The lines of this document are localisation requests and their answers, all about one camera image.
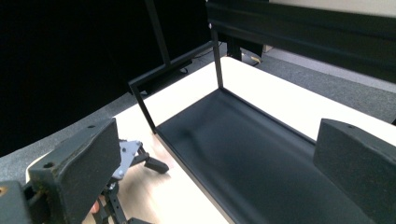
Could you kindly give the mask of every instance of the white wall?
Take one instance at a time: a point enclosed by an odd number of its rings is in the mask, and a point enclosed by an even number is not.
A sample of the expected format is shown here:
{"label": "white wall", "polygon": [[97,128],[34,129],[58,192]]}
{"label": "white wall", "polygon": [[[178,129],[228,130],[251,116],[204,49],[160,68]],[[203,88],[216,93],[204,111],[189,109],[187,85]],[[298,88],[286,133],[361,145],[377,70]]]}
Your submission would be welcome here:
{"label": "white wall", "polygon": [[270,0],[270,2],[396,17],[396,0]]}

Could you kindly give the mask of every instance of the gray metal part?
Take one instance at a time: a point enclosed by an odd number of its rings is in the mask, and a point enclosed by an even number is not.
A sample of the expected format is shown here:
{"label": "gray metal part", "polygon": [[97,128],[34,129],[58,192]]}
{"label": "gray metal part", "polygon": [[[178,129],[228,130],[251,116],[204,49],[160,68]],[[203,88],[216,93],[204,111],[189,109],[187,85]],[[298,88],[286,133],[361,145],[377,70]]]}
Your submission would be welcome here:
{"label": "gray metal part", "polygon": [[372,220],[395,223],[395,146],[352,125],[323,119],[314,164]]}
{"label": "gray metal part", "polygon": [[119,166],[117,123],[106,119],[63,141],[29,174],[48,196],[50,222],[80,223]]}
{"label": "gray metal part", "polygon": [[123,179],[134,160],[134,154],[136,154],[140,147],[142,147],[142,143],[139,141],[120,142],[121,163],[120,167],[113,174],[114,178]]}
{"label": "gray metal part", "polygon": [[18,181],[0,183],[0,223],[33,223]]}

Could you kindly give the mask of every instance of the table surface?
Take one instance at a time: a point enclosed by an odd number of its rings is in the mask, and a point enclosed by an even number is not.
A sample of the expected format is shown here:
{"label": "table surface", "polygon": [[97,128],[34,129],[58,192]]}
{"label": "table surface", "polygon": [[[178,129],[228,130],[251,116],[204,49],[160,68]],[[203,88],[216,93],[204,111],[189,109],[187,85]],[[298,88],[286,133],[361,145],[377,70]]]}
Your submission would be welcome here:
{"label": "table surface", "polygon": [[[316,140],[322,118],[355,125],[396,146],[396,127],[307,91],[231,58],[222,58],[224,87],[291,128]],[[183,78],[145,100],[156,125],[173,117],[217,88],[214,64]],[[129,169],[120,182],[125,215],[151,223],[227,223],[164,146],[152,134],[135,105],[115,116],[119,137],[143,142],[145,150],[168,164],[159,175],[143,165]],[[84,223],[94,223],[87,216]]]}

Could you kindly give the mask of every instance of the black backdrop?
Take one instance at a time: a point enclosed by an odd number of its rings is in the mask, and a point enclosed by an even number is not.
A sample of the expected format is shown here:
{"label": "black backdrop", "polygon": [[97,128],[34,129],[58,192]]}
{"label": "black backdrop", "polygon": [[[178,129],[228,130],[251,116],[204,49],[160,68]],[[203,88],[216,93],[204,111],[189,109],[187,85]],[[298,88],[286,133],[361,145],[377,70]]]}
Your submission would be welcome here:
{"label": "black backdrop", "polygon": [[[171,58],[210,40],[205,1],[166,2],[180,10],[157,2]],[[6,1],[0,15],[0,156],[84,118],[164,64],[143,0]]]}

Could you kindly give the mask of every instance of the floor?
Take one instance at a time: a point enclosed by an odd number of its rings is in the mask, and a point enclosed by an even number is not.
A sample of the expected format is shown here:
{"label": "floor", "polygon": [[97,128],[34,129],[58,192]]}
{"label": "floor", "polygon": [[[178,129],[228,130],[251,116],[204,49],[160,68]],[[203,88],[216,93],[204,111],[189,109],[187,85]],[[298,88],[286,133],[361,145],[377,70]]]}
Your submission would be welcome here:
{"label": "floor", "polygon": [[[225,54],[226,44],[222,44],[220,55]],[[213,62],[213,54],[209,49],[197,55],[186,69],[188,74],[191,74],[211,62]],[[262,62],[255,66],[385,122],[392,123],[396,119],[396,85],[394,84],[312,61],[280,49],[271,49],[264,53]],[[186,75],[176,75],[167,84],[184,76]],[[83,127],[100,119],[116,116],[132,105],[135,105],[135,99],[131,94],[126,93],[85,119],[1,158],[0,181],[13,179],[24,183],[25,169],[37,157],[52,151],[54,146]]]}

